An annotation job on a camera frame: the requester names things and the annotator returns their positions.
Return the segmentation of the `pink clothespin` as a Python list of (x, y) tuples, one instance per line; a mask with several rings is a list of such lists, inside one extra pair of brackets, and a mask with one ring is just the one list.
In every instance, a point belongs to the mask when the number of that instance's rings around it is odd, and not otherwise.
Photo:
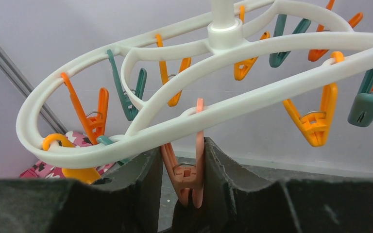
[(200, 131), (196, 135), (196, 163), (178, 163), (171, 143), (160, 147), (164, 165), (172, 183), (178, 200), (184, 206), (188, 206), (189, 193), (192, 193), (192, 202), (195, 208), (200, 208), (203, 202), (204, 185), (204, 135)]

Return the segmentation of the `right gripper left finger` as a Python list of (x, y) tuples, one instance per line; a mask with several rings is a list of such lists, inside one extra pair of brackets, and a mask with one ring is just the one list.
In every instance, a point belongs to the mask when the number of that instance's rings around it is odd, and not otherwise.
[(162, 175), (155, 148), (92, 185), (0, 179), (0, 233), (155, 233)]

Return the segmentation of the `white plastic clip hanger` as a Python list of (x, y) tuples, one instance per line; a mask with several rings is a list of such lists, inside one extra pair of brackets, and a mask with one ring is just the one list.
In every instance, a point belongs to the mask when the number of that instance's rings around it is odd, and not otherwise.
[[(192, 135), (204, 129), (233, 156), (275, 163), (373, 174), (373, 126), (360, 130), (346, 121), (358, 77), (373, 67), (373, 29), (351, 31), (320, 1), (244, 1), (258, 18), (244, 25), (245, 41), (232, 52), (211, 49), (205, 35), (211, 21), (202, 4), (143, 1), (109, 5), (90, 1), (79, 32), (100, 41), (79, 55), (72, 30), (59, 26), (35, 52), (35, 89), (23, 103), (16, 132), (23, 146), (54, 165), (99, 165), (157, 144), (175, 141), (190, 149)], [(138, 69), (148, 71), (146, 96), (128, 122), (116, 93), (110, 98), (106, 133), (111, 146), (49, 151), (37, 119), (48, 103), (75, 127), (61, 73), (92, 110), (100, 87), (113, 89), (107, 51), (118, 60), (120, 76), (133, 82)]]

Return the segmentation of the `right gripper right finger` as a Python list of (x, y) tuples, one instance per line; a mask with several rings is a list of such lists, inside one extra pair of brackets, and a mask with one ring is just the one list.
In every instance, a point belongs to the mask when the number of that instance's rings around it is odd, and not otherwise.
[(268, 181), (205, 139), (203, 204), (176, 204), (174, 233), (373, 233), (373, 178)]

